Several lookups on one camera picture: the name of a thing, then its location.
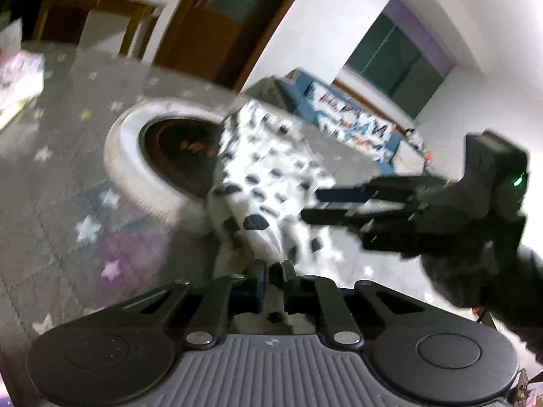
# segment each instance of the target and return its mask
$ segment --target ribbed surface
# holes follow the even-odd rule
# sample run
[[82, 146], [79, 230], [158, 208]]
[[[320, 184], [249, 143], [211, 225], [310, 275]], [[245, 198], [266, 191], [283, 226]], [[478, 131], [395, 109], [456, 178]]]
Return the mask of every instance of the ribbed surface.
[[230, 335], [207, 352], [187, 353], [168, 380], [134, 407], [398, 407], [351, 352], [316, 335]]

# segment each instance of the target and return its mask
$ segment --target wooden desk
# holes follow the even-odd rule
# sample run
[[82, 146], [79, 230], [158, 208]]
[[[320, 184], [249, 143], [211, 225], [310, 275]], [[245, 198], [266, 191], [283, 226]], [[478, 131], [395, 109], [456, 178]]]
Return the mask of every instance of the wooden desk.
[[156, 21], [164, 9], [164, 5], [147, 0], [43, 0], [36, 27], [34, 28], [33, 40], [39, 41], [42, 38], [47, 17], [50, 10], [54, 7], [73, 7], [83, 9], [87, 13], [94, 10], [128, 17], [130, 21], [128, 22], [123, 42], [120, 45], [120, 55], [128, 54], [138, 26], [143, 20], [149, 18], [149, 24], [143, 36], [142, 45], [137, 53], [137, 58], [139, 59], [143, 57]]

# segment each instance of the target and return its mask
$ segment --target white cloth with black spots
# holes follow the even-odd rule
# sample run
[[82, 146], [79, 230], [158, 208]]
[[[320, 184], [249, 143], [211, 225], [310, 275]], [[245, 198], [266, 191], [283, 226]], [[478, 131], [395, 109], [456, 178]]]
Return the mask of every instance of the white cloth with black spots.
[[299, 218], [304, 207], [317, 203], [318, 188], [334, 184], [291, 121], [256, 101], [227, 116], [208, 194], [222, 241], [214, 276], [241, 273], [254, 259], [268, 267], [289, 259], [299, 276], [328, 277], [341, 286], [337, 263], [343, 255], [333, 247], [329, 228]]

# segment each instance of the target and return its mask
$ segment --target white pillow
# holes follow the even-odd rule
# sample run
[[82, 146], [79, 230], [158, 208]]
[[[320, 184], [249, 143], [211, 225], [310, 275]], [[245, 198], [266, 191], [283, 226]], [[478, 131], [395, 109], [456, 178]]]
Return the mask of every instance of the white pillow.
[[420, 176], [424, 171], [425, 160], [417, 150], [404, 140], [392, 158], [392, 167], [399, 176]]

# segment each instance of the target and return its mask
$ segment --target silver screw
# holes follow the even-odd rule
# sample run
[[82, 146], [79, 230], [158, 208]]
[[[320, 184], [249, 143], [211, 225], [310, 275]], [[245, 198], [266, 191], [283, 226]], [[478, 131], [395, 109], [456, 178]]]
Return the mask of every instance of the silver screw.
[[189, 333], [186, 339], [190, 344], [203, 346], [213, 341], [213, 336], [207, 332], [196, 331]]
[[343, 330], [334, 335], [334, 341], [339, 344], [357, 344], [360, 341], [360, 335], [355, 332]]

